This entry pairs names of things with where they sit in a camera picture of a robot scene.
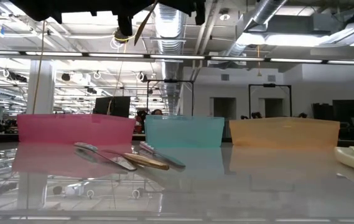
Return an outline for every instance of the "desk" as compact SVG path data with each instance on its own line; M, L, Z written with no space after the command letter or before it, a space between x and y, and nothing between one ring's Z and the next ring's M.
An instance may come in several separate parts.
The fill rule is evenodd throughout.
M10 149L13 145L2 147L10 157L15 155L15 149ZM35 190L6 192L0 195L0 223L25 216L38 220L51 217L43 223L354 223L350 221L354 220L354 170L347 171L328 152L261 151L231 144L216 149L168 149L170 156L186 162L185 170L145 168L146 174L151 174L148 178L138 172L104 174L99 167L97 174L104 176L86 181L84 177L52 174L53 169L63 170L62 166L68 172L73 172L73 166L84 170L78 158L72 159L74 154L42 153L41 164L48 167L44 176L46 206L18 210L15 201L21 194L27 198L41 195ZM60 156L68 162L62 163ZM29 175L40 177L34 172ZM0 184L10 176L0 175ZM9 180L20 181L19 173ZM69 185L81 191L68 192L67 197L52 192L55 186L65 189ZM87 197L89 190L95 193L91 199ZM134 198L133 190L141 195Z

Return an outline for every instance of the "pipe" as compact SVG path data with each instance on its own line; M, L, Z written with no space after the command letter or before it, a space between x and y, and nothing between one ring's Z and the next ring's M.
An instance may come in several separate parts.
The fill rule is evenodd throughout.
M182 53L183 43L172 38L182 38L185 15L181 11L163 4L158 4L154 10L156 36L160 38L169 38L167 41L157 41L159 52L161 54L179 55ZM182 67L175 62L162 62L163 79L182 79ZM170 114L176 111L177 100L175 100L175 85L164 85L165 93L168 99Z
M212 1L210 7L207 7L207 9L206 9L206 22L200 26L199 34L197 36L197 40L196 40L196 44L195 44L195 50L193 51L194 55L197 55L197 53L199 51L200 44L202 43L203 34L204 34L204 31L207 26L208 17L210 15L210 9L213 7L213 5L214 5L214 1Z
M211 19L210 25L208 26L206 36L205 36L203 44L202 44L202 48L200 49L200 55L203 55L203 53L207 47L208 41L210 40L210 36L213 32L215 22L217 21L217 15L220 12L223 0L214 0L214 3L215 3L215 7L212 9L212 19Z
M262 0L254 9L253 16L251 17L250 22L248 22L245 30L269 22L286 2L287 0ZM245 44L240 43L240 40L244 40L245 34L246 33L242 33L236 41L231 44L231 47L223 54L223 56L240 56L246 48Z

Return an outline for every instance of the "pink plastic bin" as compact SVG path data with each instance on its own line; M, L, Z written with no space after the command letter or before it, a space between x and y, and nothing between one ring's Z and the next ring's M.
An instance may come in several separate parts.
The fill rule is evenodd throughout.
M135 120L102 114L20 114L20 142L129 144Z

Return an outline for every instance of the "computer monitor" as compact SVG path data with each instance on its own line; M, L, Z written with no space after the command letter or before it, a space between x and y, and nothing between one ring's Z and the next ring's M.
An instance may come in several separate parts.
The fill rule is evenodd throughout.
M115 96L97 98L95 101L94 114L108 114L108 107L110 105L110 115L128 118L130 96Z
M334 117L337 121L354 118L354 100L333 100Z

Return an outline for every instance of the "silver ventilation duct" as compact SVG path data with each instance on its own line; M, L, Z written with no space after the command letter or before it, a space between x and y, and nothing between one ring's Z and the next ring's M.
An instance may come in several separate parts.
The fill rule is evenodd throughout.
M250 12L251 18L246 23L243 31L253 28L258 25L265 24L272 19L277 11L287 2L287 0L262 0L257 4L256 8ZM244 32L237 38L236 42L224 53L224 56L240 56L245 50L246 46L240 44L245 38Z
M253 21L257 25L269 22L286 2L287 0L262 0L253 12Z
M157 37L178 39L182 37L185 15L172 7L158 4L155 8L155 25ZM161 54L181 54L182 42L178 40L160 40L157 42ZM177 62L162 62L163 79L182 79L182 66ZM165 84L164 92L167 94L167 101L170 114L175 113L180 85Z

